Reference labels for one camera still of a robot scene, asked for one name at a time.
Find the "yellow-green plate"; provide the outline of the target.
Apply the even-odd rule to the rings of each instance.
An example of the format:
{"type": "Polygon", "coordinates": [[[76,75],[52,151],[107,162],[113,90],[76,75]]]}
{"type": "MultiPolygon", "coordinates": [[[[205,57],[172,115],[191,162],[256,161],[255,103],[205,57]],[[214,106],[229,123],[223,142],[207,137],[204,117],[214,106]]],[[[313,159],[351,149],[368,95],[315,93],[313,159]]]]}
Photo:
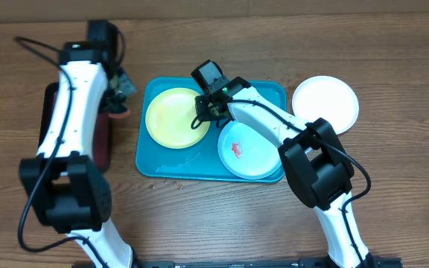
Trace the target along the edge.
{"type": "Polygon", "coordinates": [[[195,98],[200,93],[187,88],[172,88],[158,94],[149,104],[145,124],[150,137],[163,147],[183,149],[199,142],[208,132],[210,123],[195,121],[195,98]]]}

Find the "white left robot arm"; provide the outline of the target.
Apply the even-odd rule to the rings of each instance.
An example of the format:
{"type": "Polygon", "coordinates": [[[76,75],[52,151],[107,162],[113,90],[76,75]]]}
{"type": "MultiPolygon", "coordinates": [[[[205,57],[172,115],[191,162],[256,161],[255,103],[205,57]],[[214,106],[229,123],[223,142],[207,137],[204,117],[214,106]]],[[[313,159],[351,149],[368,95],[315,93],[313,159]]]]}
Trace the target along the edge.
{"type": "Polygon", "coordinates": [[[106,20],[92,20],[84,41],[58,50],[60,79],[48,86],[36,156],[23,159],[19,178],[28,195],[24,212],[76,241],[92,267],[137,267],[133,248],[111,220],[109,164],[111,115],[124,115],[121,67],[126,42],[106,20]]]}

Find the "black and pink sponge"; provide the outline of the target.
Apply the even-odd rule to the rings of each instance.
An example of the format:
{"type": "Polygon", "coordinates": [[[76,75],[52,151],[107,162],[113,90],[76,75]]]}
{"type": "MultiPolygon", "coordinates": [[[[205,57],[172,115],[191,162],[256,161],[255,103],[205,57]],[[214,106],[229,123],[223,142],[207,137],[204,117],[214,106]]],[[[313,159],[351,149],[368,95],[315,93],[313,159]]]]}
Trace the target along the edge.
{"type": "Polygon", "coordinates": [[[122,119],[129,116],[131,111],[129,109],[123,111],[123,112],[117,112],[117,113],[109,113],[108,116],[113,119],[122,119]]]}

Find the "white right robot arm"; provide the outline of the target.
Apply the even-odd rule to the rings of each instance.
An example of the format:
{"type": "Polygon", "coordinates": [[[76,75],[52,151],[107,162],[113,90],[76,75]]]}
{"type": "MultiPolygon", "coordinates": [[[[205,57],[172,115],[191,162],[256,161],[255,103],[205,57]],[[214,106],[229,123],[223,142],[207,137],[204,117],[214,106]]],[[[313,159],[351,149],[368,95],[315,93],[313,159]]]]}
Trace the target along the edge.
{"type": "Polygon", "coordinates": [[[204,121],[229,119],[245,124],[273,144],[296,197],[315,210],[328,244],[330,267],[373,267],[372,255],[358,231],[351,179],[364,168],[347,155],[333,127],[319,118],[297,118],[262,97],[241,77],[227,78],[211,60],[191,73],[203,90],[195,99],[192,128],[204,121]]]}

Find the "white plate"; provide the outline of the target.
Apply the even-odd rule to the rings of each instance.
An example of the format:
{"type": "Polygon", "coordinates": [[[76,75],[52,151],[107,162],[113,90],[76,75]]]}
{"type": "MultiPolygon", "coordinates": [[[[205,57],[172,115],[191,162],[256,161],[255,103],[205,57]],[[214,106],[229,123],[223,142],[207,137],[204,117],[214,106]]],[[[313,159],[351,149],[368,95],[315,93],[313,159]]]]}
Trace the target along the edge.
{"type": "Polygon", "coordinates": [[[360,113],[358,97],[342,80],[315,76],[301,82],[293,93],[295,116],[314,122],[323,118],[340,135],[353,127],[360,113]]]}

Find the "light blue plate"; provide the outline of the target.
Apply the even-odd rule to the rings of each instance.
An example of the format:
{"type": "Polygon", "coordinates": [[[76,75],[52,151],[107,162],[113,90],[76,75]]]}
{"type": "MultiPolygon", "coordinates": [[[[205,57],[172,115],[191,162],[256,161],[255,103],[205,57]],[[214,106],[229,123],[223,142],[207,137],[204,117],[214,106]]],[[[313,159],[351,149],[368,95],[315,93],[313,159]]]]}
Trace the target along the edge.
{"type": "Polygon", "coordinates": [[[232,121],[220,132],[217,151],[236,179],[277,182],[284,176],[277,148],[245,124],[232,121]]]}

